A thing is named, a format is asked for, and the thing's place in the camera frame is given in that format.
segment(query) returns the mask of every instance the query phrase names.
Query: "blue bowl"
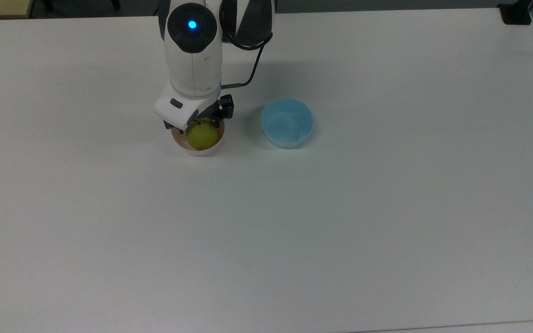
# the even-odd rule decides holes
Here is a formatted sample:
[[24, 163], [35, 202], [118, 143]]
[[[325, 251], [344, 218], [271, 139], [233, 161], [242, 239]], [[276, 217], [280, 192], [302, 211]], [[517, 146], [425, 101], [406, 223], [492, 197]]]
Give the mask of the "blue bowl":
[[297, 99], [277, 99], [262, 110], [260, 125], [273, 145], [294, 148], [309, 137], [314, 118]]

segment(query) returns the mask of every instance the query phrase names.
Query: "white bowl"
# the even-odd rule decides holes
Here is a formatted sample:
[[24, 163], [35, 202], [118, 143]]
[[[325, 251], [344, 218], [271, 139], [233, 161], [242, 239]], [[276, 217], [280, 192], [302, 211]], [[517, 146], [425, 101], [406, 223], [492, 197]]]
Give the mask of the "white bowl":
[[196, 150], [193, 147], [191, 147], [191, 145], [188, 143], [186, 139], [186, 135], [180, 134], [180, 129], [176, 127], [172, 129], [172, 137], [174, 137], [174, 141], [176, 141], [176, 143], [180, 147], [182, 147], [182, 149], [184, 149], [184, 151], [186, 151], [187, 153], [194, 155], [194, 156], [205, 156], [206, 154], [211, 154], [212, 152], [214, 152], [220, 147], [222, 143], [223, 133], [225, 132], [225, 130], [226, 130], [225, 122], [220, 122], [219, 127], [217, 129], [217, 143], [213, 147], [207, 148], [205, 150]]

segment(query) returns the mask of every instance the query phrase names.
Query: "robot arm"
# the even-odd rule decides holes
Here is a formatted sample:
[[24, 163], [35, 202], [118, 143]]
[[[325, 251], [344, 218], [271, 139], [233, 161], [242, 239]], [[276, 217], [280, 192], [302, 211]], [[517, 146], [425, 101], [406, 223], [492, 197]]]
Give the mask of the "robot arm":
[[245, 49], [264, 46], [271, 36], [273, 13], [273, 0], [160, 1], [169, 80], [154, 111], [167, 128], [184, 130], [196, 118], [231, 118], [231, 96], [219, 99], [222, 37]]

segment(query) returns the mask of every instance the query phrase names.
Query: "green pear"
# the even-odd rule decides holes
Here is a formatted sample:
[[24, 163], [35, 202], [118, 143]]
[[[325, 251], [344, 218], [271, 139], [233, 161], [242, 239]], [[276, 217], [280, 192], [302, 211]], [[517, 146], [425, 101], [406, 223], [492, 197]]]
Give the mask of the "green pear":
[[215, 122], [209, 118], [195, 119], [184, 133], [188, 143], [196, 150], [209, 149], [219, 141]]

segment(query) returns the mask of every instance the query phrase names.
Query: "gray floor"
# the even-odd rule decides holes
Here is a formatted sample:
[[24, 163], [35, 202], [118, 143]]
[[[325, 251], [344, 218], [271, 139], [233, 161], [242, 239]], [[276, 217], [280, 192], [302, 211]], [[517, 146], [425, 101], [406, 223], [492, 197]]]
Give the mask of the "gray floor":
[[[47, 12], [42, 0], [34, 0], [32, 17], [55, 19], [68, 17], [148, 16], [157, 0], [120, 0], [114, 10], [110, 0], [53, 0], [55, 10]], [[495, 8], [515, 0], [279, 0], [278, 12], [377, 11], [435, 8]]]

